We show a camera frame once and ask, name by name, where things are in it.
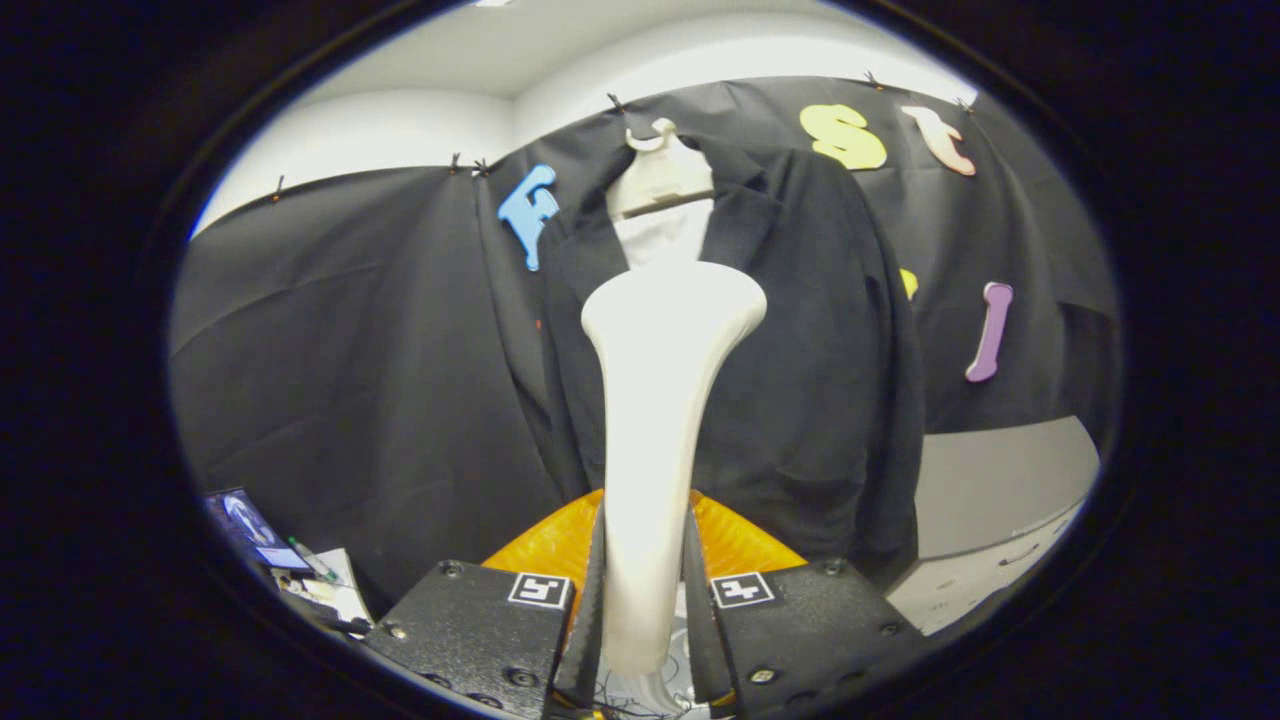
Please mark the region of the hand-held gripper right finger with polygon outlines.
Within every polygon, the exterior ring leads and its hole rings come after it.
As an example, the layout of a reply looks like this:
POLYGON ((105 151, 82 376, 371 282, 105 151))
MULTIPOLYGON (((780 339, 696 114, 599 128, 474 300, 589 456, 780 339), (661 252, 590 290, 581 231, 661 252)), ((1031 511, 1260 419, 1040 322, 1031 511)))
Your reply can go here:
POLYGON ((850 562, 808 561, 698 492, 685 603, 692 693, 714 716, 823 712, 925 655, 925 637, 850 562))

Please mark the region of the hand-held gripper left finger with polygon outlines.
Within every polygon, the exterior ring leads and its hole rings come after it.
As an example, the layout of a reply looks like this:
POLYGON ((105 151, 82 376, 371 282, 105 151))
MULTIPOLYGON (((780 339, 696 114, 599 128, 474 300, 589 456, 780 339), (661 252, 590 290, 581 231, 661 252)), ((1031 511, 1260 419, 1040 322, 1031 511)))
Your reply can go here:
POLYGON ((421 680, 521 719, 602 719, 602 492, 485 562, 433 568, 364 638, 421 680))

